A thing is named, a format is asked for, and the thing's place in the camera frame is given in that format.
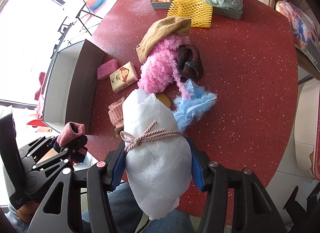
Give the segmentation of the pink knit sock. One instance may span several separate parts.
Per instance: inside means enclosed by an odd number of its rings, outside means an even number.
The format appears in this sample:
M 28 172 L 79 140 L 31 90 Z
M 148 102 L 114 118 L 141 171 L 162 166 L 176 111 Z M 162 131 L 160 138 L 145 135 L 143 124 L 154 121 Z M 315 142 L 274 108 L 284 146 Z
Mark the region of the pink knit sock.
M 76 122 L 68 122 L 60 135 L 57 137 L 57 144 L 64 148 L 68 143 L 85 134 L 85 125 Z

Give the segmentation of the white foam bundle with rope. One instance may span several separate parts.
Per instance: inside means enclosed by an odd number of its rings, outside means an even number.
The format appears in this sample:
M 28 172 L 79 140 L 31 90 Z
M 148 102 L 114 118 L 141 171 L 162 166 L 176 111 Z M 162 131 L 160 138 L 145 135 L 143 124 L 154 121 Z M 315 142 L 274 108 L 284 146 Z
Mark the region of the white foam bundle with rope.
M 179 206 L 191 182 L 191 150 L 181 134 L 143 142 L 144 132 L 177 131 L 171 110 L 154 94 L 133 90 L 125 99 L 123 140 L 133 143 L 125 169 L 138 206 L 151 220 L 164 218 Z

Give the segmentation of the dusty pink ribbed sock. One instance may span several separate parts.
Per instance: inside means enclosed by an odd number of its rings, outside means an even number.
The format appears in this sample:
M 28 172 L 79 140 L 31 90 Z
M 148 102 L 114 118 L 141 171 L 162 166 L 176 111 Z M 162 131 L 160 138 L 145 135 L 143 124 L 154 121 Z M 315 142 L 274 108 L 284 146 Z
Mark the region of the dusty pink ribbed sock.
M 110 121 L 113 126 L 115 126 L 114 133 L 116 137 L 120 137 L 120 132 L 124 129 L 124 121 L 123 121 L 123 109 L 122 105 L 125 101 L 125 97 L 122 97 L 117 102 L 112 103 L 108 106 Z

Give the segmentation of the light blue fluffy cloth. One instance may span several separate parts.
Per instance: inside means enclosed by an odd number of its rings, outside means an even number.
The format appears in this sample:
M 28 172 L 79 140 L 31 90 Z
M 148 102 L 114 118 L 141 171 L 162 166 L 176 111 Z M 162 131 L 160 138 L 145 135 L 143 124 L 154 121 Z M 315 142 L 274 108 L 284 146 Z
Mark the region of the light blue fluffy cloth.
M 217 102 L 217 94 L 206 91 L 191 79 L 184 83 L 184 87 L 191 94 L 191 98 L 185 100 L 182 96 L 176 97 L 176 109 L 172 112 L 181 132 L 185 132 L 192 123 L 199 121 Z

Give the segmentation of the yellow tissue pack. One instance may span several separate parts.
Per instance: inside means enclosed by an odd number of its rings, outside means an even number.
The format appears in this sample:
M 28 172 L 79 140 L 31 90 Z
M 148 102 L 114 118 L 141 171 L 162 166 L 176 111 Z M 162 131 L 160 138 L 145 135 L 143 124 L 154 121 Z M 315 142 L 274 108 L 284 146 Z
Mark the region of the yellow tissue pack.
M 115 70 L 110 74 L 112 90 L 115 93 L 122 91 L 131 84 L 138 81 L 138 75 L 132 62 L 127 62 L 125 65 Z

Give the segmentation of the dark multicolour knit sock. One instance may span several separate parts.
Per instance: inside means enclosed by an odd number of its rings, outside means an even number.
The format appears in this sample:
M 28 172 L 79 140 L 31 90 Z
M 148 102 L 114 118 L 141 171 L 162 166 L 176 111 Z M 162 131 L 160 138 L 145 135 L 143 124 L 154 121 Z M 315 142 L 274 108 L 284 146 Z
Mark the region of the dark multicolour knit sock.
M 177 69 L 182 77 L 191 80 L 198 80 L 203 76 L 204 69 L 196 46 L 191 44 L 179 46 Z

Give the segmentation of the pink fluffy chenille cloth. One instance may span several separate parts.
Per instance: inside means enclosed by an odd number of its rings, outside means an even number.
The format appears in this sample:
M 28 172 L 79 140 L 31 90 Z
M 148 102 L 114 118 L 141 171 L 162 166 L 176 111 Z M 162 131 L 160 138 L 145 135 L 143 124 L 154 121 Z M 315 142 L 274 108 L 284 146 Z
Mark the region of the pink fluffy chenille cloth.
M 146 94 L 157 94 L 175 82 L 182 97 L 190 100 L 193 94 L 185 88 L 177 69 L 178 49 L 181 45 L 188 44 L 190 44 L 189 37 L 178 34 L 171 34 L 160 40 L 140 68 L 138 88 L 143 89 Z

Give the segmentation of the tan knit sock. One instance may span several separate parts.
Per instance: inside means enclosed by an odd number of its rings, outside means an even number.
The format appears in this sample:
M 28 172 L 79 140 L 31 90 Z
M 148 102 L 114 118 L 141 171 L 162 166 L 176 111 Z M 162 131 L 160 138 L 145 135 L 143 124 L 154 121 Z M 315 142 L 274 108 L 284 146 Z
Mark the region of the tan knit sock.
M 170 16 L 154 22 L 136 47 L 139 61 L 144 64 L 155 45 L 172 33 L 188 36 L 190 27 L 191 18 L 181 16 Z

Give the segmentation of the blue jeans leg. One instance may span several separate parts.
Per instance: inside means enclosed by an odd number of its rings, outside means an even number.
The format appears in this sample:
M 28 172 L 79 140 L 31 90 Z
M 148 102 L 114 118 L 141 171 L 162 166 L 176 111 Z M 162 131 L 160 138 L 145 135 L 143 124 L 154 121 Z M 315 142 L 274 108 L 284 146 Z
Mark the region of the blue jeans leg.
M 135 232 L 143 216 L 128 183 L 106 195 L 118 232 Z M 190 216 L 172 210 L 166 217 L 151 221 L 144 232 L 194 232 Z

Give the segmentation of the dark grey storage box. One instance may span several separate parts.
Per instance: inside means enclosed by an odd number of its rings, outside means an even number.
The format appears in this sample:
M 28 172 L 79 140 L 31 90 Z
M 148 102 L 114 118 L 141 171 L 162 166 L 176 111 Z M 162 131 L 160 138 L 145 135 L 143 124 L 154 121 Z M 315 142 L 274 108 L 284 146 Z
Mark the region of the dark grey storage box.
M 60 50 L 48 73 L 42 121 L 57 132 L 68 122 L 85 125 L 89 134 L 97 68 L 105 52 L 85 39 Z

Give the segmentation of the pink sponge block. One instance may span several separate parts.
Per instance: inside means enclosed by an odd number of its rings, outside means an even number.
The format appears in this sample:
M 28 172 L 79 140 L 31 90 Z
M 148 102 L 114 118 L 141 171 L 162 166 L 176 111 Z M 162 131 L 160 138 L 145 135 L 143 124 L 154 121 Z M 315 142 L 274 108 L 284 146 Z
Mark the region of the pink sponge block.
M 103 81 L 118 69 L 118 61 L 111 59 L 97 68 L 97 79 Z

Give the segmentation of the black folding chair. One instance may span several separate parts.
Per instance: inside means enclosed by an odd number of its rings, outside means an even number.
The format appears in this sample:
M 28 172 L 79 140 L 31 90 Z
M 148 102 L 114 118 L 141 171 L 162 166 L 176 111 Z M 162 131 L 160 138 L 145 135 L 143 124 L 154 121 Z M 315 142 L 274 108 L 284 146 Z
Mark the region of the black folding chair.
M 62 6 L 62 12 L 64 19 L 58 28 L 58 32 L 65 38 L 69 29 L 77 22 L 81 24 L 81 30 L 85 30 L 90 36 L 92 36 L 89 27 L 86 23 L 91 18 L 97 18 L 102 20 L 103 18 L 94 14 L 88 7 L 85 0 L 68 0 Z

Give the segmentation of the floral cushion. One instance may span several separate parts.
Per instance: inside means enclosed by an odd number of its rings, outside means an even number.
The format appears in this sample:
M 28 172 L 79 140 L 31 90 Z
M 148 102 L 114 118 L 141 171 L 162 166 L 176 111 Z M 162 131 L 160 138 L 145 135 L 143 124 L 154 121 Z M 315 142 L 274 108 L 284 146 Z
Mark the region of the floral cushion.
M 319 79 L 319 21 L 306 0 L 276 0 L 276 11 L 287 17 L 298 65 Z

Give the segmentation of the yellow foam fruit net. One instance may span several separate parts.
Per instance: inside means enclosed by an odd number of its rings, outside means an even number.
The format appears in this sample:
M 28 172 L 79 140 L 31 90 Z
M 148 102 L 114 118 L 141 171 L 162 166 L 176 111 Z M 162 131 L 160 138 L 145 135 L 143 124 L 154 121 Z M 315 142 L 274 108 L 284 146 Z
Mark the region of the yellow foam fruit net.
M 179 16 L 191 19 L 191 27 L 210 28 L 213 7 L 202 0 L 172 0 L 167 17 Z

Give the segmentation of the grey shallow tray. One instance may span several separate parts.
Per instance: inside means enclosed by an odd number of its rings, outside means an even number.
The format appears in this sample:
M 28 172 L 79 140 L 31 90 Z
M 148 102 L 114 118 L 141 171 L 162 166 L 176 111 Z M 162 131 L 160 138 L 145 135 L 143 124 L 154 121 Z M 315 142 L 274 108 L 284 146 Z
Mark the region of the grey shallow tray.
M 156 10 L 156 9 L 169 9 L 171 6 L 171 1 L 170 2 L 159 2 L 158 0 L 151 0 L 150 1 L 151 7 Z M 243 9 L 241 11 L 235 11 L 229 8 L 221 8 L 214 6 L 213 7 L 213 14 L 215 15 L 220 15 L 220 16 L 225 16 L 227 18 L 235 19 L 235 20 L 240 20 L 242 17 Z

